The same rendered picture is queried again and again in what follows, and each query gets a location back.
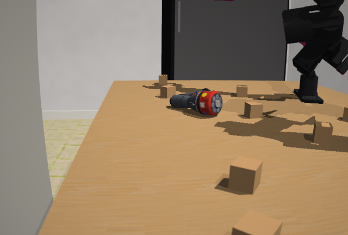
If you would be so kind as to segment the black and red hose nozzle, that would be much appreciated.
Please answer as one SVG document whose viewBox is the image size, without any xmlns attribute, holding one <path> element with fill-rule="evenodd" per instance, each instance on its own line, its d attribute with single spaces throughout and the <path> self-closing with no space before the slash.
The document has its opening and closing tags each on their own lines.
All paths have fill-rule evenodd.
<svg viewBox="0 0 348 235">
<path fill-rule="evenodd" d="M 218 115 L 222 109 L 222 97 L 217 91 L 204 88 L 186 94 L 173 95 L 170 104 L 174 108 L 191 108 L 200 114 Z"/>
</svg>

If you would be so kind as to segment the tan cube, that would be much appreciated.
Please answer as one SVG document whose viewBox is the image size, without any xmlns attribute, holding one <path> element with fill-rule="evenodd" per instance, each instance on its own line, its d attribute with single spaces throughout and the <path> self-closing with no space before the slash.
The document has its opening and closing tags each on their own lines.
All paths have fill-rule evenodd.
<svg viewBox="0 0 348 235">
<path fill-rule="evenodd" d="M 167 75 L 159 75 L 159 85 L 167 85 Z"/>
<path fill-rule="evenodd" d="M 228 189 L 252 194 L 260 184 L 262 160 L 239 156 L 229 170 Z"/>
<path fill-rule="evenodd" d="M 263 104 L 255 102 L 245 102 L 244 115 L 249 119 L 262 118 Z"/>
<path fill-rule="evenodd" d="M 348 105 L 344 107 L 343 120 L 348 121 Z"/>
<path fill-rule="evenodd" d="M 280 235 L 283 221 L 249 210 L 233 227 L 232 235 Z"/>
<path fill-rule="evenodd" d="M 247 85 L 237 85 L 237 97 L 247 97 Z"/>
<path fill-rule="evenodd" d="M 171 98 L 176 94 L 176 87 L 171 85 L 160 86 L 160 96 L 163 98 Z"/>
<path fill-rule="evenodd" d="M 331 144 L 333 126 L 329 122 L 314 122 L 313 142 Z"/>
</svg>

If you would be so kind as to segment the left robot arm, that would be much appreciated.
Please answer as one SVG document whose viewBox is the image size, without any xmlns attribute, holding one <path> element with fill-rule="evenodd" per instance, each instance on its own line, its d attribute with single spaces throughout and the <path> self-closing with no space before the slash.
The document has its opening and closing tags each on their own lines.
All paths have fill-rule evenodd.
<svg viewBox="0 0 348 235">
<path fill-rule="evenodd" d="M 308 43 L 293 58 L 298 72 L 307 77 L 313 73 L 318 63 L 325 57 L 331 61 L 340 51 L 344 16 L 335 7 L 338 0 L 313 0 L 317 5 L 288 9 L 282 12 L 287 44 Z M 316 11 L 309 13 L 310 11 Z M 322 42 L 337 41 L 332 44 Z"/>
</svg>

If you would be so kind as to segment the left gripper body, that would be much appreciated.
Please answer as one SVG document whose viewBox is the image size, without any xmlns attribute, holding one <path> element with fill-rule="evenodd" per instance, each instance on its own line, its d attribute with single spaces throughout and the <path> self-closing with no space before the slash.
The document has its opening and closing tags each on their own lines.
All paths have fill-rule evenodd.
<svg viewBox="0 0 348 235">
<path fill-rule="evenodd" d="M 318 34 L 317 34 L 317 36 L 318 36 Z M 319 36 L 318 36 L 318 38 L 319 38 Z M 340 51 L 338 52 L 338 54 L 331 61 L 329 61 L 325 57 L 323 57 L 323 60 L 325 60 L 327 63 L 329 63 L 331 66 L 333 66 L 340 73 L 344 74 L 348 70 L 348 56 L 347 56 L 347 54 L 348 54 L 348 40 L 346 40 L 344 37 L 342 37 L 342 35 L 341 35 L 340 39 L 338 39 L 337 41 L 333 41 L 333 42 L 323 41 L 322 39 L 320 39 L 320 40 L 322 42 L 327 43 L 327 44 L 332 44 L 332 43 L 335 43 L 335 42 L 341 40 Z M 344 61 L 343 61 L 343 59 L 344 59 Z"/>
</svg>

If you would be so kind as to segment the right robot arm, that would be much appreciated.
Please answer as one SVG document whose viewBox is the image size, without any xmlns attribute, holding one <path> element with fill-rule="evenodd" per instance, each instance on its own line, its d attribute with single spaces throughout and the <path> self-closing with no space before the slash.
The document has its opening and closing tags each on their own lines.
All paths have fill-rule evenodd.
<svg viewBox="0 0 348 235">
<path fill-rule="evenodd" d="M 335 8 L 339 9 L 340 5 L 342 5 L 343 2 L 344 0 L 338 0 L 338 5 Z M 318 96 L 317 87 L 318 87 L 318 76 L 316 76 L 315 71 L 313 71 L 313 73 L 309 77 L 301 75 L 300 88 L 294 89 L 294 93 L 304 103 L 323 104 L 324 103 L 323 99 Z"/>
</svg>

